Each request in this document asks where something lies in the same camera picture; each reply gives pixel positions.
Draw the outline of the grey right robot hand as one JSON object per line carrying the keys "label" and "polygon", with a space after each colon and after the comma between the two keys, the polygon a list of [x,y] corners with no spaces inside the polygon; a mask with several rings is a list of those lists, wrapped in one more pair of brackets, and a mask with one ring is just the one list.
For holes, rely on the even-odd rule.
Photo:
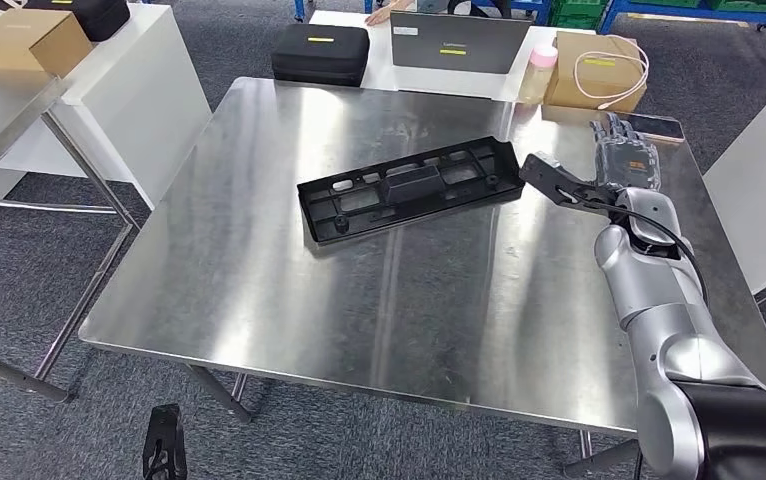
{"label": "grey right robot hand", "polygon": [[596,143],[595,183],[610,190],[636,187],[659,191],[661,170],[657,148],[617,114],[608,113],[606,120],[607,126],[601,121],[590,122]]}

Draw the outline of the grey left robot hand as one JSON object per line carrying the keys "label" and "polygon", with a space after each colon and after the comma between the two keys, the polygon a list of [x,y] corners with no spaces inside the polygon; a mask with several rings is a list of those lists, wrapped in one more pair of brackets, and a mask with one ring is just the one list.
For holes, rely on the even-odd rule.
{"label": "grey left robot hand", "polygon": [[151,410],[142,453],[144,480],[186,480],[188,468],[180,407],[176,403]]}

